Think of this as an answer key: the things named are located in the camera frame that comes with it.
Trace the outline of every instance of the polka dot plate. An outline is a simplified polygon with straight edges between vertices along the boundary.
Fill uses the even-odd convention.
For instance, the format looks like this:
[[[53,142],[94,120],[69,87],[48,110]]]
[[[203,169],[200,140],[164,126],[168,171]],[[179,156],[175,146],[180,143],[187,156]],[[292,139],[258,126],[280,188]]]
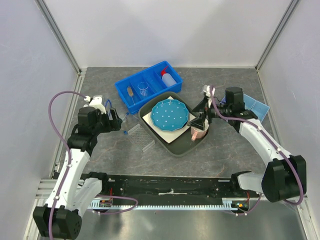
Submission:
[[[181,129],[189,119],[186,105],[176,99],[166,99],[158,102],[151,111],[153,124],[163,131]]]

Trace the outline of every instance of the white backdrop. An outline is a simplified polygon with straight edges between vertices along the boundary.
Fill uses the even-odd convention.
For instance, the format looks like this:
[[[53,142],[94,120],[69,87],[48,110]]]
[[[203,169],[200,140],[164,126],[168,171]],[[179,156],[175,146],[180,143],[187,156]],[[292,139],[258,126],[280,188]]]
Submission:
[[[290,0],[45,0],[85,67],[255,66]]]
[[[307,195],[320,226],[320,4],[300,1],[260,70],[279,137],[307,162]]]
[[[77,75],[34,0],[1,0],[0,32],[0,239],[21,240],[59,142],[50,98],[71,90]],[[53,103],[58,129],[68,99]]]

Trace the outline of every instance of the gray stone surface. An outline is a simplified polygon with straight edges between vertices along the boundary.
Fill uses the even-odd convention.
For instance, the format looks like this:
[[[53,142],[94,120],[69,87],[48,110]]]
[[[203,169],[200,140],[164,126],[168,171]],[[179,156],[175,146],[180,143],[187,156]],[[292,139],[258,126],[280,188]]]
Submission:
[[[119,114],[125,114],[128,110],[118,95],[115,82],[141,70],[141,67],[90,67],[81,93],[103,95],[111,100]],[[216,96],[220,99],[224,96],[225,88],[237,86],[243,88],[247,95],[264,101],[254,69],[176,68],[176,71],[184,80],[179,95],[192,107],[202,100],[203,85],[210,84],[216,86]],[[77,123],[77,113],[83,105],[84,101],[80,99],[76,105],[72,127]],[[181,158],[171,156],[157,141],[149,150],[142,152],[123,132],[137,123],[137,116],[129,115],[121,131],[100,134],[84,173],[97,171],[121,175],[229,178],[232,173],[240,171],[264,172],[264,163],[253,147],[221,119],[213,121],[203,144]],[[268,116],[263,125],[272,134]]]

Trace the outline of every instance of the red bottle cap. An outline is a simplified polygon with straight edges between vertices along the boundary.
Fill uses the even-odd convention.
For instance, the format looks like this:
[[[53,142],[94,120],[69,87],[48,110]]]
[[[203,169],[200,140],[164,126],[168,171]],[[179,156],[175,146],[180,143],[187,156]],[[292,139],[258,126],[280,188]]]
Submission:
[[[166,66],[166,67],[161,71],[161,77],[167,73],[167,72],[166,72],[166,69],[167,69],[168,67],[169,67],[169,66]]]

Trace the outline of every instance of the mug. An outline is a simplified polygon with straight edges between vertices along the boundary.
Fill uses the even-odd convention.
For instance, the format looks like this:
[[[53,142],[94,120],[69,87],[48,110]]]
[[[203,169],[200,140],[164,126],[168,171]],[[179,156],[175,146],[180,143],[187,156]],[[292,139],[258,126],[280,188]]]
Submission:
[[[196,127],[191,127],[191,140],[192,141],[195,141],[196,139],[202,139],[207,131],[208,131],[208,128],[209,128],[209,124],[208,124],[208,120],[206,119],[205,120],[205,123],[204,123],[204,130],[201,130],[199,128],[196,128]]]

